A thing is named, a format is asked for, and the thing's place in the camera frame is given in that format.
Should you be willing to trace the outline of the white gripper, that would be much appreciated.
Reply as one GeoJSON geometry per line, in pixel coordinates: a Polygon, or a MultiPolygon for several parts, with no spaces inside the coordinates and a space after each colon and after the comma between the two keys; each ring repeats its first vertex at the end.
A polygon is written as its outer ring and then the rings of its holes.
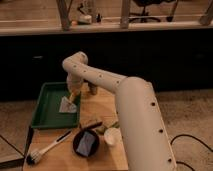
{"type": "Polygon", "coordinates": [[[76,93],[79,93],[81,90],[83,79],[77,76],[68,75],[66,83],[69,92],[71,92],[68,100],[70,103],[72,103],[77,96],[76,93]]]}

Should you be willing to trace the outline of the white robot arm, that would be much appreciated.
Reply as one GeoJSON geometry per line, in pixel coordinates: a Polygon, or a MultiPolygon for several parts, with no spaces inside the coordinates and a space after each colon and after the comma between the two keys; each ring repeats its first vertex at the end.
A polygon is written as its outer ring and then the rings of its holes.
{"type": "Polygon", "coordinates": [[[115,94],[129,171],[176,171],[174,153],[150,82],[90,67],[83,52],[65,58],[62,67],[72,90],[79,90],[87,80],[115,94]]]}

